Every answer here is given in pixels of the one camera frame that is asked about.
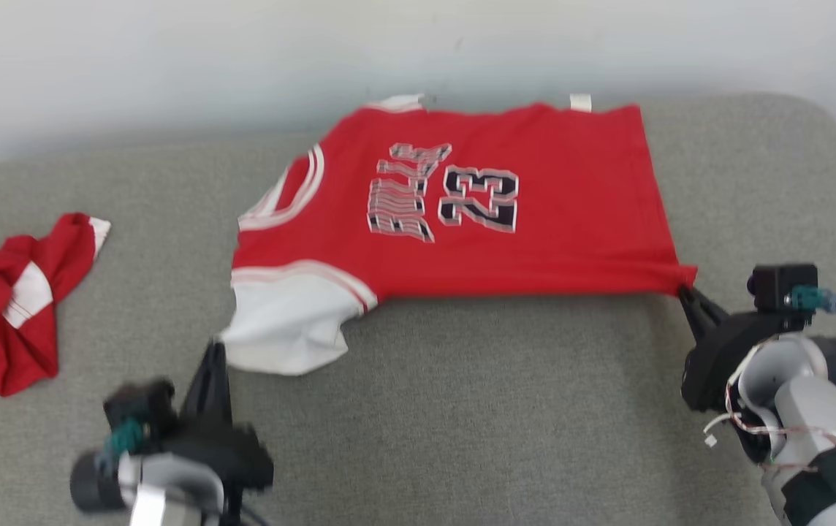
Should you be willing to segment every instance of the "gray table surface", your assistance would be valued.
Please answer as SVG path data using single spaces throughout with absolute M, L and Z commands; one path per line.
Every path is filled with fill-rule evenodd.
M 679 256 L 731 309 L 760 262 L 813 260 L 836 289 L 836 123 L 783 96 L 643 106 Z M 58 307 L 61 374 L 0 399 L 0 524 L 82 517 L 67 480 L 124 380 L 185 389 L 225 326 L 235 216 L 311 134 L 0 166 L 0 243 L 59 213 L 113 223 Z M 273 525 L 756 524 L 775 519 L 731 430 L 678 394 L 692 344 L 668 297 L 397 300 L 301 378 L 233 372 L 235 416 L 275 459 L 248 503 Z M 824 317 L 818 332 L 836 332 Z

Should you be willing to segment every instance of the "basketball jersey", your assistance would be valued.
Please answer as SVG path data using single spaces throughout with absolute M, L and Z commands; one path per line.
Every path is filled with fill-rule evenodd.
M 240 217 L 221 334 L 231 365 L 301 374 L 388 297 L 675 294 L 678 263 L 638 107 L 429 111 L 368 104 Z

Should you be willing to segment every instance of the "red and white cloth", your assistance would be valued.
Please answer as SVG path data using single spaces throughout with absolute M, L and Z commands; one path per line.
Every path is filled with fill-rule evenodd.
M 90 272 L 110 223 L 64 214 L 41 240 L 10 237 L 0 248 L 0 395 L 58 373 L 54 305 Z

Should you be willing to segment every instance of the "white sleeve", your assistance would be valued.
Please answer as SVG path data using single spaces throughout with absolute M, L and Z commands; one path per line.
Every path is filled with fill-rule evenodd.
M 315 262 L 235 269 L 233 290 L 237 307 L 221 333 L 227 362 L 285 376 L 308 373 L 346 353 L 341 324 L 376 304 L 365 284 Z

